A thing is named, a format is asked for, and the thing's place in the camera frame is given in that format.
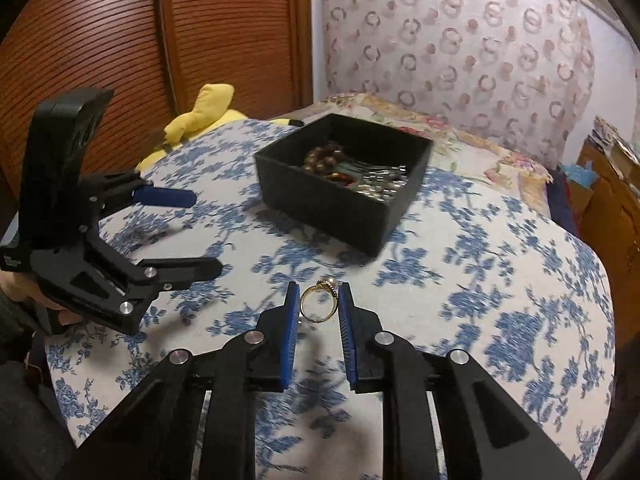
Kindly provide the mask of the person's left hand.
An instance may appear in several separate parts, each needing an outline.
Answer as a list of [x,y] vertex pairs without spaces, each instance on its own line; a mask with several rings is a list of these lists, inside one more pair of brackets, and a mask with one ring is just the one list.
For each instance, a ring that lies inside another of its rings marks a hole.
[[58,315],[58,322],[63,326],[80,323],[82,317],[43,295],[32,274],[1,272],[2,292],[14,302],[23,304],[39,304]]

